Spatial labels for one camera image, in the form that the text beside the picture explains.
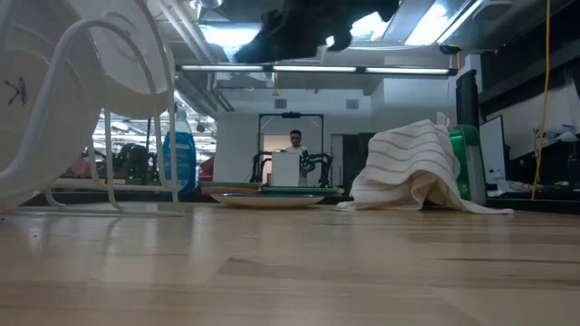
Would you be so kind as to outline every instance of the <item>blue bottle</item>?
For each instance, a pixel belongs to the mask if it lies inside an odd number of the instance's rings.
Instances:
[[[175,143],[177,150],[178,168],[178,191],[181,195],[187,195],[196,188],[197,156],[196,143],[193,139],[191,128],[187,121],[188,114],[183,109],[178,109],[175,121]],[[169,132],[163,142],[163,160],[165,163],[165,177],[171,180],[171,165],[169,151]]]

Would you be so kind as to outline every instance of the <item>plate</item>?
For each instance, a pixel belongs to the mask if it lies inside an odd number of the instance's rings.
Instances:
[[[168,84],[161,55],[167,56],[171,76],[175,64],[171,50],[166,45],[160,53],[155,40],[157,25],[150,25],[149,10],[141,11],[135,0],[66,0],[83,19],[102,19],[122,28],[137,44],[151,69],[157,87],[154,97],[155,109],[151,107],[151,96],[145,74],[131,48],[113,33],[103,29],[91,30],[101,64],[105,70],[106,107],[116,114],[128,118],[145,119],[157,116],[168,108]]]
[[[78,20],[62,1],[18,2],[5,51],[0,53],[0,170],[20,148],[54,47]],[[85,34],[69,53],[29,166],[0,183],[0,210],[22,204],[49,186],[79,157],[92,140],[102,96],[102,68]]]
[[[222,204],[244,208],[301,208],[314,205],[324,199],[322,196],[269,196],[269,195],[243,195],[225,194],[212,195]]]

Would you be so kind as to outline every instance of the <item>yellow cable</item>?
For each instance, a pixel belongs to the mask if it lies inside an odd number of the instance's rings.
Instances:
[[[544,133],[546,132],[547,99],[550,83],[550,16],[551,0],[546,0],[546,82],[544,84],[544,113],[542,115],[542,129],[540,130],[540,150],[536,158],[536,177],[532,189],[532,200],[536,199],[537,184],[540,182],[540,167],[542,166],[542,149],[544,148]]]

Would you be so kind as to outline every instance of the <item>person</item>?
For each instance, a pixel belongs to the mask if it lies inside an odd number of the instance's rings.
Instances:
[[[306,146],[302,145],[302,132],[300,130],[294,129],[290,131],[290,142],[292,143],[292,146],[284,150],[286,153],[302,154],[302,152],[308,150]],[[307,175],[308,171],[300,168],[300,179],[298,180],[298,185],[300,187],[308,187]]]

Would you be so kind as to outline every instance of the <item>green container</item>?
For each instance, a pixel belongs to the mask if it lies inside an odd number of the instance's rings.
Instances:
[[[461,171],[457,186],[461,198],[485,205],[486,179],[479,143],[479,130],[470,125],[458,125],[449,131],[453,153],[459,160]]]

